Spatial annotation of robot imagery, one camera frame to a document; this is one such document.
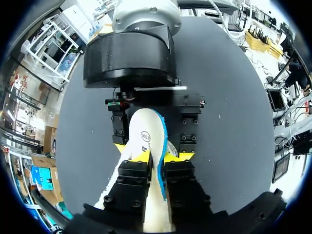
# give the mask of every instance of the wall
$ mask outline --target wall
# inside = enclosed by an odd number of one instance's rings
[[[28,14],[24,16],[23,21],[15,31],[9,43],[9,53],[21,39],[39,20],[43,19],[47,14],[59,8],[64,0],[39,0],[29,7]]]
[[[83,14],[87,17],[88,21],[93,24],[93,13],[100,4],[97,0],[65,0],[65,2],[60,6],[64,11],[65,9],[71,7],[72,5],[77,5]]]

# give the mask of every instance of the cable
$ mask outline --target cable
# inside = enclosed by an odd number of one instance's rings
[[[297,122],[298,118],[302,115],[302,114],[307,114],[306,112],[301,113],[300,115],[298,115],[298,117],[296,118],[296,120],[294,121],[295,123]]]
[[[242,43],[240,46],[243,46],[243,45],[244,45],[244,43],[245,43],[245,41],[246,41],[246,38],[247,38],[247,35],[245,34],[245,39],[244,39],[243,43]]]
[[[230,33],[228,27],[226,26],[226,23],[224,21],[224,18],[223,18],[223,15],[220,11],[220,9],[217,7],[217,5],[214,3],[213,0],[208,0],[208,2],[211,4],[211,6],[214,7],[214,9],[218,12],[218,15],[219,17],[221,18],[221,21],[222,21],[222,24],[225,28],[225,31],[227,32],[227,34],[232,37],[232,38],[239,38],[241,37],[243,34],[245,34],[245,32],[247,31],[247,28],[248,27],[245,27],[245,29],[240,33],[240,34],[237,34],[237,35],[233,35]],[[249,4],[250,4],[250,13],[249,13],[249,19],[248,19],[248,24],[251,24],[251,20],[252,20],[252,14],[253,14],[253,5],[252,5],[252,0],[249,0]]]
[[[240,21],[241,21],[242,18],[243,18],[244,10],[245,10],[245,5],[243,5],[242,14],[240,15],[240,18],[238,19],[238,25],[239,25]]]
[[[114,88],[114,91],[113,91],[113,101],[114,101],[114,104],[116,104],[116,101],[114,99],[115,90],[116,90],[116,88]]]

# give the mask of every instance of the gray work surface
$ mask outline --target gray work surface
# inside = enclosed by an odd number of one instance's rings
[[[182,85],[207,102],[199,116],[196,176],[213,212],[232,214],[268,191],[273,174],[272,112],[248,58],[213,21],[182,18],[174,36]],[[113,89],[83,87],[83,57],[67,87],[57,131],[57,168],[65,204],[73,214],[94,205],[120,158],[112,143],[105,99]]]

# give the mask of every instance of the storage shelf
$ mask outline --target storage shelf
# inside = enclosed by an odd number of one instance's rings
[[[49,42],[49,40],[55,35],[55,33],[57,33],[57,30],[52,31],[51,35],[48,36],[46,39],[44,39],[44,43],[36,50],[35,55],[37,55],[39,53],[39,51],[47,44],[47,42]]]
[[[60,65],[62,64],[64,58],[66,57],[66,55],[68,54],[68,52],[70,51],[70,49],[73,47],[74,45],[71,44],[68,49],[65,51],[64,55],[62,56],[62,58],[60,59],[60,61],[58,62],[58,65],[56,66],[55,70],[58,70],[58,68],[60,67]]]

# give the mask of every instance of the bolt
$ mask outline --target bolt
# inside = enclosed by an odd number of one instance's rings
[[[133,202],[132,202],[132,207],[133,207],[133,208],[139,208],[139,207],[141,207],[141,202],[140,202],[140,201],[133,201]]]
[[[258,219],[261,219],[261,220],[265,219],[265,215],[264,215],[263,212],[261,212],[261,213],[258,215]]]
[[[155,14],[157,12],[157,8],[156,7],[151,7],[150,8],[151,13]]]
[[[118,176],[117,177],[117,182],[122,182],[123,181],[123,177],[122,176]]]
[[[106,195],[106,196],[104,197],[104,202],[110,203],[110,202],[112,202],[112,201],[113,201],[113,198],[112,198],[111,196]]]

